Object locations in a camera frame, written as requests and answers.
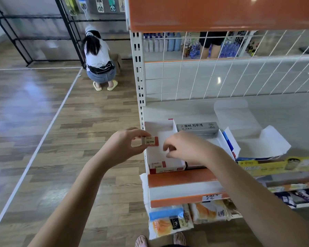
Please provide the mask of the large open white box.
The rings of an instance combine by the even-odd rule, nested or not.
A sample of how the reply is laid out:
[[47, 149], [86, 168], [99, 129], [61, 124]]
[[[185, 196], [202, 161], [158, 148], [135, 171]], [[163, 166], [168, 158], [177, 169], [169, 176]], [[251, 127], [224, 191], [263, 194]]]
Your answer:
[[273, 126], [259, 124], [246, 100], [216, 101], [214, 111], [236, 161], [276, 159], [292, 147]]

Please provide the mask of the white price tag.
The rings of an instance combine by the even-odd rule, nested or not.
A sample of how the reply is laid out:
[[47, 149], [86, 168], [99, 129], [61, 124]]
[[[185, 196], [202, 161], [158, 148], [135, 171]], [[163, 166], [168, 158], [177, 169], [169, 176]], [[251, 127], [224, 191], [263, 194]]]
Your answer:
[[214, 200], [221, 200], [222, 195], [223, 195], [222, 193], [204, 195], [204, 196], [202, 196], [202, 203], [208, 203], [208, 202], [214, 201]]

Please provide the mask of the clear hanging packet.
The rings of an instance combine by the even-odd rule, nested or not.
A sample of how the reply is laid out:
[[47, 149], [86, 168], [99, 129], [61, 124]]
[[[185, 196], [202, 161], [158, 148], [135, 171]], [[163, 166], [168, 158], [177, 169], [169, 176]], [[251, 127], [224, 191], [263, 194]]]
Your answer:
[[86, 20], [89, 20], [91, 18], [90, 8], [89, 8], [89, 0], [78, 0], [78, 1], [79, 1], [79, 4], [80, 4], [82, 11], [84, 12]]

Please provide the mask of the person's left forearm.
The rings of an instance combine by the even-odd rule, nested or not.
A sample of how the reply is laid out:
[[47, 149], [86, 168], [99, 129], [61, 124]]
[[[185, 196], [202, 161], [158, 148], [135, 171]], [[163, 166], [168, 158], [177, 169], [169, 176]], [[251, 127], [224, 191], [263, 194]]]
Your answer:
[[78, 247], [105, 173], [129, 158], [122, 153], [95, 154], [28, 247]]

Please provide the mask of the white blue display box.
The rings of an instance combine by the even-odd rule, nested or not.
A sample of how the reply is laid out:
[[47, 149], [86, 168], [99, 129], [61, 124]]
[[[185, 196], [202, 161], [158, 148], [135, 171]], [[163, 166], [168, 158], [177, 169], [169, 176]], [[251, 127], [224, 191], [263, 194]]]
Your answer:
[[[204, 135], [198, 135], [196, 134], [198, 137], [203, 138], [206, 141], [211, 142], [212, 144], [224, 149], [224, 151], [232, 158], [233, 161], [235, 161], [235, 157], [233, 156], [233, 153], [230, 150], [230, 147], [223, 135], [223, 133], [221, 132], [220, 129], [217, 130], [217, 132], [215, 133], [211, 133], [211, 134], [204, 134]], [[186, 170], [194, 170], [194, 169], [203, 169], [206, 168], [206, 166], [204, 165], [200, 165], [199, 163], [196, 162], [185, 162], [186, 164]]]

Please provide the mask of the brown cardboard box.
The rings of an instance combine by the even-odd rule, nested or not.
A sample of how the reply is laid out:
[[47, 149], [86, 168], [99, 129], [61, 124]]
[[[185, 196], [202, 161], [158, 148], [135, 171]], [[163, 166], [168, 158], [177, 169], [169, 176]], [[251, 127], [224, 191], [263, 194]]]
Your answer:
[[109, 53], [111, 61], [115, 64], [116, 67], [116, 75], [121, 75], [121, 68], [122, 68], [122, 59], [120, 54], [117, 53]]

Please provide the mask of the small white red eraser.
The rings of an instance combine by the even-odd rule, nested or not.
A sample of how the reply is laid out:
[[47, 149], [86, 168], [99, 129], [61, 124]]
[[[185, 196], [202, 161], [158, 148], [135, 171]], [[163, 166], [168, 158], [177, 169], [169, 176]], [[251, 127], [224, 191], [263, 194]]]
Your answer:
[[150, 136], [150, 137], [141, 137], [141, 144], [147, 146], [159, 146], [159, 138], [158, 136]]

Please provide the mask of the row of white blue bottles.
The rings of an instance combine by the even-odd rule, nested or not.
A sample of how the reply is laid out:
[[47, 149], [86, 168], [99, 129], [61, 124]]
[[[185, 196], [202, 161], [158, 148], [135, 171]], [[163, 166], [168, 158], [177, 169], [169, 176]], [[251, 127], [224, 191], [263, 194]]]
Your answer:
[[145, 53], [179, 52], [182, 47], [180, 32], [143, 33]]

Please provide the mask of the person's right forearm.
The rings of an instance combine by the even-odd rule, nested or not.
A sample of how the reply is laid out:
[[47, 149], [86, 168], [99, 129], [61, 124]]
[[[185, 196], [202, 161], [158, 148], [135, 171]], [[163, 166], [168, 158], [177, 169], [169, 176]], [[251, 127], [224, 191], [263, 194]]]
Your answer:
[[309, 247], [309, 225], [218, 147], [206, 149], [205, 165], [265, 247]]

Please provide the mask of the orange bread packet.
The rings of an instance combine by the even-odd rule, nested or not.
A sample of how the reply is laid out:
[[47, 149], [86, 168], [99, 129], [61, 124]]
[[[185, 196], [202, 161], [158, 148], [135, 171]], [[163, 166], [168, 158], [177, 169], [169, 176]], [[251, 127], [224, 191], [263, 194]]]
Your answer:
[[206, 224], [217, 221], [230, 221], [232, 215], [224, 200], [212, 200], [204, 203], [189, 203], [194, 224]]
[[174, 212], [173, 216], [149, 220], [149, 240], [193, 229], [194, 224], [188, 204], [182, 204], [177, 207], [177, 210], [181, 209], [183, 212]]

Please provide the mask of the group of blue bottles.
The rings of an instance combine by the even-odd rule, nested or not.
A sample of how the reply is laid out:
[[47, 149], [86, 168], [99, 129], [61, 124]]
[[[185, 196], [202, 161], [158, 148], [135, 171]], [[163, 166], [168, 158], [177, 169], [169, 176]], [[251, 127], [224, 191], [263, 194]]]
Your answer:
[[[236, 57], [238, 51], [240, 48], [240, 43], [232, 42], [232, 41], [226, 41], [224, 44], [221, 45], [221, 53], [219, 55], [219, 58], [234, 58]], [[190, 58], [196, 58], [200, 56], [201, 49], [200, 49], [200, 43], [197, 41], [190, 47], [189, 57]]]

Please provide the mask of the white orange shelf unit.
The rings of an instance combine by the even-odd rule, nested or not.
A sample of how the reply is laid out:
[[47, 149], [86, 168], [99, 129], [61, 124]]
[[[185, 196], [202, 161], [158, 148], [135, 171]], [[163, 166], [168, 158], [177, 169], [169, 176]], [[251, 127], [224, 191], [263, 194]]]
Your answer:
[[[175, 124], [216, 122], [214, 104], [243, 99], [259, 124], [273, 126], [290, 150], [271, 161], [309, 157], [309, 92], [173, 101], [149, 101], [145, 90], [143, 33], [309, 30], [309, 0], [125, 0], [141, 129], [145, 121]], [[271, 192], [309, 189], [309, 171], [254, 177]], [[150, 208], [201, 203], [202, 196], [229, 195], [208, 169], [142, 174], [144, 203]]]

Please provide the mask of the person's foot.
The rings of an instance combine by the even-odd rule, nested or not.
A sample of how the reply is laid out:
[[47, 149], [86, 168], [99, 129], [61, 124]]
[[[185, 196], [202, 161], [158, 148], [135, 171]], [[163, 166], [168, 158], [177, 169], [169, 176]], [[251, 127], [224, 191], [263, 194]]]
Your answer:
[[186, 239], [182, 232], [173, 234], [173, 247], [186, 247]]
[[144, 235], [137, 237], [135, 241], [135, 247], [148, 247], [148, 242]]

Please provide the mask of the person's left hand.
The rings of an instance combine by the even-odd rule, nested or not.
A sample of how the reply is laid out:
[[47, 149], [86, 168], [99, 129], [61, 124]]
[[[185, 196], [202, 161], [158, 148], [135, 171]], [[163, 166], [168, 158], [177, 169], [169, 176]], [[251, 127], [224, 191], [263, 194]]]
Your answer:
[[110, 169], [135, 156], [131, 154], [132, 141], [142, 136], [150, 137], [151, 134], [136, 127], [115, 132], [99, 151], [101, 162]]

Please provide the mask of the white red display box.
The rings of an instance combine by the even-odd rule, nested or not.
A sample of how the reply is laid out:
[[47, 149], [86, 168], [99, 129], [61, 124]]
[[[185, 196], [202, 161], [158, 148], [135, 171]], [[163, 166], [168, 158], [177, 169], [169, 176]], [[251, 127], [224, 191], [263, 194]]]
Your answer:
[[[186, 168], [184, 161], [180, 159], [167, 158], [168, 151], [163, 151], [165, 140], [177, 133], [177, 126], [173, 119], [162, 121], [145, 121], [144, 129], [151, 136], [158, 136], [159, 146], [149, 146], [144, 152], [147, 174], [159, 174], [175, 171], [183, 171]], [[155, 162], [166, 162], [166, 168], [150, 169], [149, 164]]]

